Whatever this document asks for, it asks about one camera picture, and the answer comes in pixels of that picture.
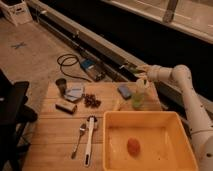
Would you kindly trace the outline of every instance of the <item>gray floor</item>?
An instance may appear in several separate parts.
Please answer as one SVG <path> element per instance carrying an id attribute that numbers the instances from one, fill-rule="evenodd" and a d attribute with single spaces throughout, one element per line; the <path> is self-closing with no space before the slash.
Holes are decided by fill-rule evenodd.
<path id="1" fill-rule="evenodd" d="M 13 47 L 22 42 L 24 46 L 18 49 Z M 59 77 L 64 77 L 68 81 L 81 81 L 66 77 L 60 72 L 56 60 L 66 53 L 76 54 L 36 22 L 15 27 L 4 18 L 0 18 L 0 68 L 12 82 L 30 82 L 27 104 L 38 114 L 49 83 L 55 82 Z M 79 65 L 69 67 L 66 72 L 88 78 Z M 32 132 L 33 129 L 34 124 L 31 124 L 27 131 Z"/>

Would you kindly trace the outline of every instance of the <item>wooden plank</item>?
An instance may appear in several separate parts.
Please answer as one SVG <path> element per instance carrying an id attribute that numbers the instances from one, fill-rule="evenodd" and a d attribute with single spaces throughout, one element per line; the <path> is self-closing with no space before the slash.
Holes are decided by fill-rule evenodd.
<path id="1" fill-rule="evenodd" d="M 80 83 L 68 83 L 68 88 L 72 85 Z M 125 84 L 129 87 L 131 91 L 135 91 L 135 82 L 125 82 L 125 83 L 112 83 L 112 82 L 100 82 L 100 83 L 84 83 L 85 93 L 93 93 L 97 98 L 112 98 L 120 97 L 117 91 L 117 87 L 120 84 Z M 159 100 L 158 95 L 153 83 L 150 83 L 150 87 L 147 89 L 147 94 L 149 94 L 150 99 Z M 46 98 L 60 98 L 59 90 L 54 83 L 50 84 L 47 90 Z"/>
<path id="2" fill-rule="evenodd" d="M 83 102 L 80 102 L 77 104 L 77 111 L 73 114 L 70 115 L 66 112 L 57 110 L 55 108 L 55 103 L 57 99 L 46 99 L 44 100 L 43 103 L 43 108 L 42 111 L 39 115 L 39 118 L 82 118 L 82 117 L 88 117 L 91 114 L 95 114 L 98 117 L 102 117 L 105 111 L 111 111 L 113 110 L 115 103 L 119 98 L 115 98 L 113 100 L 102 99 L 102 104 L 98 108 L 87 108 L 83 104 Z M 159 101 L 157 100 L 143 100 L 143 105 L 141 106 L 140 110 L 156 110 L 159 111 L 161 110 L 161 106 Z M 123 100 L 119 99 L 121 103 L 121 108 L 120 110 L 123 111 L 133 111 L 134 109 L 131 106 L 131 100 Z"/>
<path id="3" fill-rule="evenodd" d="M 102 143 L 103 119 L 98 119 L 98 129 L 93 133 L 93 143 Z M 86 119 L 40 119 L 37 122 L 31 144 L 75 144 L 79 136 L 79 128 Z M 88 130 L 81 138 L 87 143 Z"/>
<path id="4" fill-rule="evenodd" d="M 117 91 L 118 85 L 121 83 L 85 83 L 85 92 L 94 93 L 97 99 L 101 100 L 101 105 L 99 108 L 88 108 L 84 105 L 84 100 L 82 99 L 77 103 L 78 109 L 73 117 L 88 117 L 90 114 L 94 113 L 98 116 L 102 116 L 105 111 L 113 110 L 117 100 L 121 103 L 121 109 L 123 111 L 134 110 L 131 106 L 131 99 L 124 100 Z M 132 92 L 135 91 L 135 83 L 128 82 L 125 83 Z M 46 99 L 43 103 L 43 108 L 40 114 L 40 118 L 72 118 L 71 115 L 61 112 L 55 109 L 55 103 L 60 98 L 58 94 L 57 87 L 55 84 L 50 84 L 48 88 L 48 93 Z M 150 84 L 143 97 L 143 105 L 140 110 L 162 110 L 161 105 L 156 93 L 154 84 Z"/>
<path id="5" fill-rule="evenodd" d="M 92 145 L 91 163 L 84 167 L 86 144 L 80 144 L 71 159 L 71 144 L 31 145 L 23 171 L 102 171 L 102 144 Z"/>

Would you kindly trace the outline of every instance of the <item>dark background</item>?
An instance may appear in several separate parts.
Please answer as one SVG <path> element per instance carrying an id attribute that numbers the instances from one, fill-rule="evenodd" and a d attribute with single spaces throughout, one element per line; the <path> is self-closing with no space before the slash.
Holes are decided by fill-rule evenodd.
<path id="1" fill-rule="evenodd" d="M 213 101 L 213 45 L 99 0 L 41 0 L 148 64 L 187 65 L 195 90 Z"/>

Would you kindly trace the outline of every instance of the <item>plastic bin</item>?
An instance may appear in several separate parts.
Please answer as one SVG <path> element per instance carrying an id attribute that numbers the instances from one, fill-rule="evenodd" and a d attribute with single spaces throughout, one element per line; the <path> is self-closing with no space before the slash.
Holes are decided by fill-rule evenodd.
<path id="1" fill-rule="evenodd" d="M 109 111 L 103 123 L 105 171 L 198 171 L 177 113 Z M 135 157 L 127 150 L 129 138 L 140 144 Z"/>
<path id="2" fill-rule="evenodd" d="M 24 1 L 16 5 L 7 5 L 0 0 L 0 7 L 5 18 L 15 26 L 32 21 L 32 16 Z"/>

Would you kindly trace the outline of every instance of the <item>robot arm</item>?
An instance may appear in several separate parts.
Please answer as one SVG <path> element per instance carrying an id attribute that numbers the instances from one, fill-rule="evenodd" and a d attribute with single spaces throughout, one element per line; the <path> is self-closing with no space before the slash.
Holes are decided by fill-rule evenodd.
<path id="1" fill-rule="evenodd" d="M 146 75 L 150 81 L 162 81 L 180 88 L 200 170 L 212 171 L 213 123 L 193 88 L 189 68 L 184 65 L 174 68 L 146 66 Z"/>

